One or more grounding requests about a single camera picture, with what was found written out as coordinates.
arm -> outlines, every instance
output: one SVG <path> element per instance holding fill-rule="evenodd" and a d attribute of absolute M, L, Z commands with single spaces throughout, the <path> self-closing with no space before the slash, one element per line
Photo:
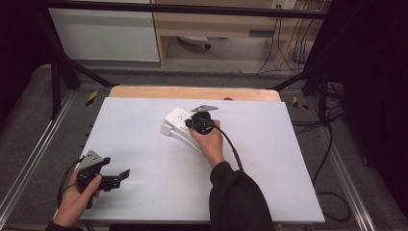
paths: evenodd
<path fill-rule="evenodd" d="M 210 220 L 212 230 L 274 230 L 261 189 L 247 174 L 234 171 L 222 156 L 222 135 L 217 129 L 200 135 L 191 129 L 213 168 L 210 179 Z"/>
<path fill-rule="evenodd" d="M 69 179 L 69 187 L 64 192 L 64 199 L 54 219 L 48 223 L 46 231 L 74 231 L 81 230 L 77 228 L 78 220 L 87 208 L 89 199 L 95 195 L 98 196 L 97 189 L 101 182 L 100 175 L 93 178 L 87 188 L 79 193 L 75 187 L 78 170 L 75 170 Z"/>

black wire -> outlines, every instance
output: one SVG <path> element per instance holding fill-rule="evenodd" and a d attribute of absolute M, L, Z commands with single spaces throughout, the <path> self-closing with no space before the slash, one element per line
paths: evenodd
<path fill-rule="evenodd" d="M 235 159 L 237 160 L 237 164 L 238 164 L 238 168 L 240 169 L 240 171 L 243 172 L 243 167 L 242 167 L 242 163 L 241 163 L 241 159 L 240 156 L 238 155 L 237 150 L 235 149 L 234 145 L 231 143 L 230 139 L 228 138 L 228 136 L 224 133 L 224 131 L 222 131 L 216 124 L 214 124 L 212 121 L 207 120 L 205 118 L 202 117 L 197 117 L 201 120 L 203 120 L 204 122 L 210 123 L 213 127 L 215 127 L 228 141 L 228 143 L 230 144 L 231 148 L 232 148 L 232 152 L 234 153 Z"/>
<path fill-rule="evenodd" d="M 279 40 L 280 40 L 280 39 L 279 39 L 279 38 L 280 38 L 280 29 L 281 29 L 281 27 L 282 27 L 282 17 L 280 17 L 280 19 L 279 19 L 278 49 L 279 49 L 279 52 L 281 53 L 281 56 L 282 56 L 283 60 L 285 61 L 286 65 L 288 66 L 288 68 L 289 68 L 291 71 L 296 72 L 295 70 L 293 70 L 293 69 L 291 68 L 291 66 L 289 65 L 288 61 L 286 60 L 286 57 L 283 55 L 283 52 L 282 52 L 282 50 L 281 50 L 281 48 L 280 48 L 280 44 L 279 44 Z"/>
<path fill-rule="evenodd" d="M 343 114 L 343 109 L 338 110 L 337 112 L 333 113 L 327 121 L 331 122 L 334 121 L 336 119 L 338 119 L 339 117 L 342 117 Z M 295 134 L 299 135 L 302 133 L 306 133 L 309 132 L 315 128 L 318 128 L 322 125 L 322 123 L 320 121 L 296 121 L 296 120 L 292 120 L 292 125 L 293 126 L 298 126 L 298 127 L 306 127 L 302 130 L 296 131 Z"/>
<path fill-rule="evenodd" d="M 312 24 L 313 24 L 313 20 L 310 20 L 310 23 L 309 23 L 309 25 L 307 26 L 307 28 L 306 28 L 306 31 L 305 31 L 305 33 L 303 34 L 303 37 L 302 37 L 302 39 L 301 39 L 301 41 L 303 42 L 305 42 L 305 45 L 303 46 L 303 62 L 306 62 L 306 60 L 305 60 L 305 53 L 306 53 L 306 40 L 305 40 L 305 38 L 306 38 L 306 35 L 307 35 L 307 33 L 309 32 L 309 29 L 310 29 L 310 27 L 312 26 Z"/>
<path fill-rule="evenodd" d="M 68 168 L 66 169 L 66 171 L 65 171 L 65 174 L 64 174 L 64 176 L 63 176 L 63 179 L 61 180 L 61 183 L 60 183 L 60 187 L 59 187 L 59 189 L 58 189 L 58 195 L 57 195 L 57 205 L 58 205 L 58 207 L 60 207 L 60 205 L 61 205 L 61 201 L 63 201 L 63 187 L 64 187 L 64 183 L 65 183 L 65 179 L 66 179 L 66 176 L 68 175 L 68 173 L 72 170 L 72 168 L 76 165 L 76 164 L 78 164 L 78 163 L 81 163 L 81 161 L 84 159 L 84 157 L 82 157 L 81 159 L 79 159 L 79 160 L 75 160 L 74 162 L 72 162 L 69 166 L 68 166 Z"/>
<path fill-rule="evenodd" d="M 292 60 L 294 63 L 296 63 L 296 59 L 294 57 L 296 57 L 296 49 L 297 49 L 297 44 L 299 43 L 299 41 L 297 40 L 296 43 L 294 44 L 294 49 L 293 49 L 293 54 L 292 54 Z"/>
<path fill-rule="evenodd" d="M 339 194 L 337 194 L 337 193 L 335 193 L 335 192 L 318 192 L 318 193 L 316 193 L 316 194 L 317 194 L 317 195 L 320 195 L 320 197 L 321 197 L 322 195 L 325 195 L 325 194 L 334 195 L 334 196 L 338 197 L 338 198 L 344 203 L 345 207 L 347 208 L 347 215 L 346 215 L 345 218 L 335 218 L 335 217 L 333 217 L 333 216 L 327 214 L 326 212 L 324 212 L 324 211 L 322 210 L 323 214 L 326 215 L 328 218 L 331 218 L 331 219 L 333 219 L 333 220 L 335 220 L 335 221 L 338 221 L 338 222 L 346 222 L 346 221 L 348 221 L 348 220 L 350 219 L 350 217 L 351 217 L 351 208 L 350 208 L 350 205 L 348 204 L 348 202 L 347 202 L 341 195 L 339 195 Z"/>
<path fill-rule="evenodd" d="M 269 54 L 268 54 L 268 57 L 267 57 L 267 60 L 264 62 L 264 64 L 262 65 L 262 67 L 256 72 L 256 74 L 255 75 L 259 75 L 260 73 L 260 71 L 264 68 L 264 66 L 268 63 L 268 61 L 269 61 L 269 58 L 270 58 L 270 54 L 272 53 L 272 48 L 273 48 L 273 37 L 275 36 L 275 30 L 276 30 L 276 24 L 278 23 L 278 18 L 276 17 L 276 20 L 275 20 L 275 26 L 273 27 L 273 36 L 272 36 L 272 42 L 271 42 L 271 45 L 270 45 L 270 49 L 269 49 Z"/>
<path fill-rule="evenodd" d="M 72 184 L 72 185 L 70 185 L 70 186 L 65 187 L 65 189 L 62 190 L 62 193 L 64 194 L 65 191 L 66 191 L 67 189 L 71 188 L 72 186 L 76 186 L 76 183 L 75 183 L 75 184 Z"/>
<path fill-rule="evenodd" d="M 292 69 L 276 69 L 276 70 L 266 70 L 266 71 L 263 71 L 263 72 L 258 73 L 258 75 L 260 75 L 260 74 L 264 74 L 264 73 L 268 73 L 268 72 L 278 72 L 278 71 L 287 71 L 287 70 L 293 71 Z"/>
<path fill-rule="evenodd" d="M 306 4 L 307 4 L 307 8 L 309 9 L 309 0 L 306 0 L 306 2 L 305 2 L 305 4 L 303 5 L 303 8 L 301 9 L 302 11 L 304 11 L 305 10 L 305 8 L 306 8 Z M 299 25 L 299 28 L 302 28 L 302 25 L 303 25 L 303 21 L 304 20 L 301 20 L 301 22 L 300 22 L 300 25 Z M 299 49 L 300 50 L 300 54 L 299 54 L 299 56 L 298 56 L 298 60 L 300 61 L 300 56 L 301 56 L 301 54 L 302 54 L 302 46 L 303 46 L 303 39 L 302 40 L 300 40 L 300 45 L 299 45 L 299 47 L 297 48 L 297 44 L 298 44 L 298 41 L 296 41 L 296 45 L 295 45 L 295 47 L 294 47 L 294 51 L 293 51 L 293 62 L 294 63 L 296 63 L 297 65 L 297 73 L 300 73 L 300 62 L 297 62 L 295 59 L 294 59 L 294 57 L 295 57 L 295 53 L 297 53 L 297 49 Z M 305 53 L 305 47 L 306 47 L 306 42 L 305 42 L 305 46 L 304 46 L 304 48 L 303 48 L 303 62 L 305 63 L 305 58 L 304 58 L 304 53 Z"/>
<path fill-rule="evenodd" d="M 331 112 L 332 112 L 335 108 L 336 108 L 336 107 L 330 109 L 327 118 L 330 117 Z M 324 154 L 323 160 L 321 161 L 321 163 L 320 163 L 320 165 L 319 165 L 318 171 L 316 172 L 315 176 L 313 177 L 313 186 L 315 186 L 316 181 L 318 180 L 319 173 L 320 173 L 321 169 L 323 168 L 323 165 L 324 165 L 324 163 L 326 162 L 327 157 L 329 156 L 330 149 L 331 149 L 331 146 L 332 146 L 332 143 L 333 143 L 333 133 L 332 133 L 332 129 L 331 129 L 331 126 L 330 126 L 330 121 L 329 121 L 329 119 L 326 119 L 326 120 L 328 121 L 328 122 L 327 122 L 327 128 L 329 129 L 329 136 L 330 136 L 329 146 L 327 147 L 327 151 L 326 151 L 326 153 Z"/>

black sleeve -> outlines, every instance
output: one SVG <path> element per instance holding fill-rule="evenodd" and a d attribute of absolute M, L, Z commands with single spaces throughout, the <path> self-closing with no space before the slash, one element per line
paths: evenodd
<path fill-rule="evenodd" d="M 60 226 L 58 224 L 53 223 L 52 221 L 48 222 L 47 227 L 45 228 L 45 231 L 84 231 L 82 228 L 66 228 L 63 226 Z"/>
<path fill-rule="evenodd" d="M 274 230 L 267 201 L 252 178 L 221 162 L 210 176 L 210 220 L 213 231 Z"/>

white tabletop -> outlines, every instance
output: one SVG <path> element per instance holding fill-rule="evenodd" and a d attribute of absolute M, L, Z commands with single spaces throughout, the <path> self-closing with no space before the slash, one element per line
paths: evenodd
<path fill-rule="evenodd" d="M 101 173 L 118 175 L 130 168 L 130 177 L 120 189 L 94 199 L 81 220 L 208 222 L 210 165 L 184 141 L 161 134 L 164 117 L 177 106 L 189 111 L 200 105 L 219 107 L 212 118 L 221 121 L 275 222 L 324 222 L 284 103 L 112 97 L 105 99 L 83 155 L 92 149 L 111 157 Z M 238 169 L 227 141 L 223 151 Z"/>

hand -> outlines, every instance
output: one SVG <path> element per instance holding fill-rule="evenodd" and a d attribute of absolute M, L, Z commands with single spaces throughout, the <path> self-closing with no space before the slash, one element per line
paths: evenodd
<path fill-rule="evenodd" d="M 214 120 L 214 124 L 220 127 L 219 120 Z M 207 135 L 201 135 L 191 128 L 190 134 L 200 144 L 201 150 L 212 168 L 225 161 L 222 156 L 223 137 L 217 128 L 214 128 Z"/>
<path fill-rule="evenodd" d="M 68 186 L 75 184 L 77 175 L 78 170 L 75 170 L 69 179 Z M 53 222 L 63 227 L 75 228 L 78 225 L 79 218 L 87 208 L 89 199 L 92 196 L 95 196 L 96 198 L 98 197 L 99 192 L 97 189 L 101 180 L 101 175 L 95 176 L 82 193 L 79 193 L 75 186 L 66 189 L 64 192 L 64 199 L 61 202 L 60 208 L 58 209 Z"/>

